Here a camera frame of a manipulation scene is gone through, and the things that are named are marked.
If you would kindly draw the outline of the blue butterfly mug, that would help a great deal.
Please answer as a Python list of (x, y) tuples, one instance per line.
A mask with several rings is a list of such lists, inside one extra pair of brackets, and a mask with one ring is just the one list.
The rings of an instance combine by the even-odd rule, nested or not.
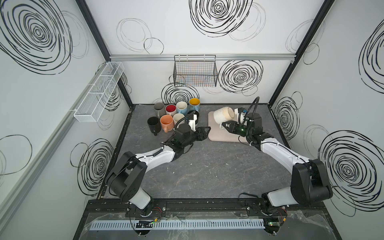
[(198, 98), (192, 98), (189, 100), (189, 110), (190, 111), (200, 111), (201, 101)]

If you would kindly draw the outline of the beige plastic tray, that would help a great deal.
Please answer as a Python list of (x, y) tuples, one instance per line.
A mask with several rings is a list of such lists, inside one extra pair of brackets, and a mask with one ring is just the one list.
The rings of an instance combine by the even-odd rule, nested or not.
[(208, 126), (211, 128), (208, 138), (216, 142), (241, 142), (247, 144), (246, 138), (229, 133), (226, 129), (220, 129), (219, 124), (214, 120), (214, 112), (208, 114)]

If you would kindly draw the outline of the white red mug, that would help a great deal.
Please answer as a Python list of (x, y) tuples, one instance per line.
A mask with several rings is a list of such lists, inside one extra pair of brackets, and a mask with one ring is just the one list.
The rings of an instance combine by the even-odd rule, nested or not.
[(177, 113), (177, 107), (174, 104), (169, 104), (165, 107), (166, 114), (170, 116), (174, 116)]

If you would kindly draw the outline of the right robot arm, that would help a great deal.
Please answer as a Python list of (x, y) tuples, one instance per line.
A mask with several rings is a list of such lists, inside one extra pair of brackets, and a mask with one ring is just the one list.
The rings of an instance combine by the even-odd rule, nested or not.
[(264, 132), (260, 117), (248, 120), (246, 125), (231, 120), (220, 126), (231, 134), (245, 137), (250, 146), (271, 156), (290, 172), (289, 187), (263, 194), (269, 206), (308, 207), (332, 198), (333, 191), (325, 164), (319, 159), (311, 160), (299, 155)]

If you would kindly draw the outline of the cream peach mug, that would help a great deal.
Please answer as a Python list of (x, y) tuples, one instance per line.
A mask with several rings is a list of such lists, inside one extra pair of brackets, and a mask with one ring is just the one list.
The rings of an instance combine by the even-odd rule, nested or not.
[(160, 118), (160, 123), (163, 131), (169, 133), (174, 129), (174, 120), (171, 115), (164, 115)]

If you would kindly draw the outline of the grey mug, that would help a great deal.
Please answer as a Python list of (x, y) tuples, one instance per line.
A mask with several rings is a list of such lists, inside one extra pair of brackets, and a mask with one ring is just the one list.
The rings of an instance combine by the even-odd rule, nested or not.
[(156, 103), (154, 104), (154, 110), (155, 110), (155, 115), (158, 119), (161, 119), (162, 116), (166, 115), (166, 109), (165, 105), (163, 103)]

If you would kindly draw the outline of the pink mug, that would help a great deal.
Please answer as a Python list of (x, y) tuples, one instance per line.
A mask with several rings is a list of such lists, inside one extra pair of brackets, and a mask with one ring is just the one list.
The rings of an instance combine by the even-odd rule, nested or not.
[(177, 122), (178, 122), (179, 120), (181, 120), (182, 118), (184, 118), (184, 117), (185, 117), (184, 114), (182, 114), (182, 113), (176, 113), (176, 114), (173, 116), (174, 125), (176, 125)]

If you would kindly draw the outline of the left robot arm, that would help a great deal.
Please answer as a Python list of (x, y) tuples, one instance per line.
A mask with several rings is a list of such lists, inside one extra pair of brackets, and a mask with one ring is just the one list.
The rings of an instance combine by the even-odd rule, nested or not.
[(208, 138), (211, 127), (198, 127), (195, 131), (188, 124), (181, 124), (161, 147), (143, 154), (124, 153), (106, 176), (111, 191), (124, 203), (136, 206), (141, 215), (148, 216), (154, 209), (153, 198), (141, 188), (145, 173), (178, 159), (186, 147)]

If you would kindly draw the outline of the white black mug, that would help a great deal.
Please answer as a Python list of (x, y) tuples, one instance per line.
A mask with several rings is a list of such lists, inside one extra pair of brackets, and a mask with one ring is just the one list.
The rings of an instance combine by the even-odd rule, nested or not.
[(199, 122), (199, 112), (196, 111), (196, 110), (190, 110), (188, 111), (187, 115), (189, 116), (188, 117), (188, 120), (194, 120), (194, 116), (197, 117), (197, 119), (195, 120), (195, 124), (198, 125), (198, 122)]

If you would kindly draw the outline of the cream speckled mug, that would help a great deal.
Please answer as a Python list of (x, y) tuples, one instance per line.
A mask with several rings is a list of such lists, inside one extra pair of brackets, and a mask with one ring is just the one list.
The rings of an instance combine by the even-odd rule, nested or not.
[(224, 129), (222, 123), (231, 121), (235, 117), (234, 110), (231, 107), (223, 107), (214, 111), (214, 120), (220, 129)]

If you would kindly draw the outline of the light blue mug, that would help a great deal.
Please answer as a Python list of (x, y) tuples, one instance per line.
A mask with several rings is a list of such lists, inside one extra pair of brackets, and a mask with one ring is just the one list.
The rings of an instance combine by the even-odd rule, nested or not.
[(184, 116), (187, 115), (188, 113), (188, 104), (184, 101), (181, 101), (181, 102), (178, 102), (176, 104), (176, 107), (177, 107), (177, 113), (178, 114), (183, 114)]

